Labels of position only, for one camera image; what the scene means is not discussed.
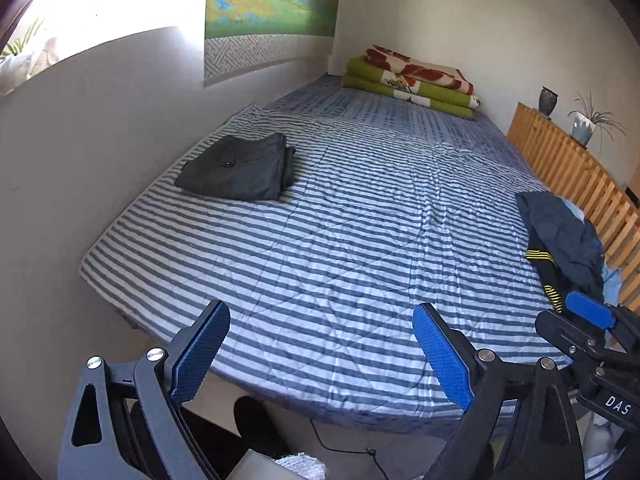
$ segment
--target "wooden headboard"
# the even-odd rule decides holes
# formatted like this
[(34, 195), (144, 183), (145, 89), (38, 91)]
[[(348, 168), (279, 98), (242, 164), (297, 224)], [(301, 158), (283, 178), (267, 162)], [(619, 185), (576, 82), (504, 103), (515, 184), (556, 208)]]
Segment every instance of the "wooden headboard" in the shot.
[(620, 303), (640, 310), (640, 216), (602, 165), (539, 112), (518, 104), (507, 136), (538, 178), (595, 225), (611, 269), (622, 268)]

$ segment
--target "patterned border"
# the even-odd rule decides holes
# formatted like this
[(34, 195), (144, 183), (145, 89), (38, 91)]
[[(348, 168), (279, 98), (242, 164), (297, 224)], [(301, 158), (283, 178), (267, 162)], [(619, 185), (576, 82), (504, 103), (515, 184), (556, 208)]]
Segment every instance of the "patterned border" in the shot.
[(330, 56), (333, 48), (334, 38), (325, 36), (252, 34), (205, 40), (204, 81), (215, 82), (297, 57)]

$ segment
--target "dark ceramic vase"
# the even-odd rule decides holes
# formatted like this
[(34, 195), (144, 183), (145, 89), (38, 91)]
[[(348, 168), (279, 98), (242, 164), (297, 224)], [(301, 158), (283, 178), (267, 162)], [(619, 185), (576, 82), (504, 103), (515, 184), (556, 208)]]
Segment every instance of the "dark ceramic vase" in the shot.
[(542, 91), (540, 92), (540, 100), (538, 101), (538, 110), (540, 113), (548, 119), (557, 104), (558, 94), (552, 92), (546, 86), (543, 86)]

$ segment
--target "spider plant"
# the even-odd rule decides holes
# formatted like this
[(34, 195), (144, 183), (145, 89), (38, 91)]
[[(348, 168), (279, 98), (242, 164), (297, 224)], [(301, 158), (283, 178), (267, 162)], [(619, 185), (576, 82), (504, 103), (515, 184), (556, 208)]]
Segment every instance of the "spider plant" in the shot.
[[(596, 109), (593, 106), (591, 90), (589, 90), (589, 98), (587, 100), (585, 100), (582, 97), (580, 92), (578, 91), (575, 91), (575, 92), (578, 94), (578, 98), (574, 99), (574, 101), (577, 103), (580, 103), (582, 105), (582, 108), (584, 109), (584, 111), (580, 113), (584, 114), (584, 116), (587, 117), (588, 120), (590, 120), (593, 124), (595, 124), (600, 128), (600, 149), (602, 149), (602, 131), (603, 130), (609, 134), (609, 137), (611, 137), (611, 140), (614, 140), (613, 135), (611, 135), (611, 129), (615, 129), (622, 132), (622, 134), (626, 137), (625, 127), (618, 121), (613, 120), (613, 114), (611, 112), (596, 111)], [(573, 112), (569, 112), (567, 117), (570, 116), (571, 114), (577, 114), (577, 113), (578, 113), (578, 110), (574, 110)]]
[(29, 27), (27, 27), (27, 30), (21, 37), (9, 40), (9, 43), (6, 44), (2, 54), (0, 54), (0, 57), (10, 56), (11, 54), (17, 56), (20, 54), (25, 45), (29, 43), (30, 39), (38, 33), (42, 23), (44, 23), (44, 19), (37, 18), (33, 23), (31, 23), (31, 25), (29, 25)]

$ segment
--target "blue striped bedsheet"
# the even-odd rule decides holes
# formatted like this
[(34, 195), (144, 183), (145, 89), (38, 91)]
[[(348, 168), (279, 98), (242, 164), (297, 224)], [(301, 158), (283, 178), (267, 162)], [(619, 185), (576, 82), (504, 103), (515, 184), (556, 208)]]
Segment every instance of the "blue striped bedsheet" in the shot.
[(481, 112), (470, 121), (391, 97), (342, 88), (341, 78), (325, 75), (266, 106), (287, 114), (306, 114), (393, 130), (428, 142), (446, 142), (489, 160), (530, 173), (502, 132)]
[[(297, 180), (279, 202), (174, 186), (221, 137), (273, 132), (297, 147)], [(514, 199), (540, 189), (450, 144), (251, 106), (135, 200), (80, 273), (165, 340), (213, 298), (228, 303), (231, 329), (212, 370), (261, 398), (341, 425), (447, 434), (460, 410), (413, 336), (419, 303), (433, 303), (476, 348), (562, 361), (534, 330), (549, 305), (523, 256)]]

